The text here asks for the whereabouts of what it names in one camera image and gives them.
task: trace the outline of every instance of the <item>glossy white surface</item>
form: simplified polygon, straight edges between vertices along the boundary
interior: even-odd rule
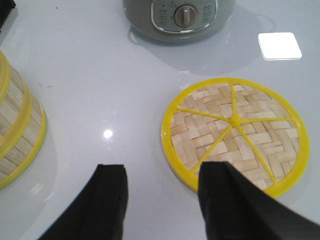
[[[188,44],[136,34],[120,0],[15,2],[0,50],[46,110],[48,131],[31,166],[0,191],[0,239],[37,239],[97,164],[127,170],[124,240],[206,239],[197,195],[170,170],[160,134],[182,89],[218,77],[265,85],[300,114],[309,163],[278,200],[320,223],[319,1],[238,0],[224,29]],[[258,34],[272,32],[293,33],[302,58],[265,60]]]

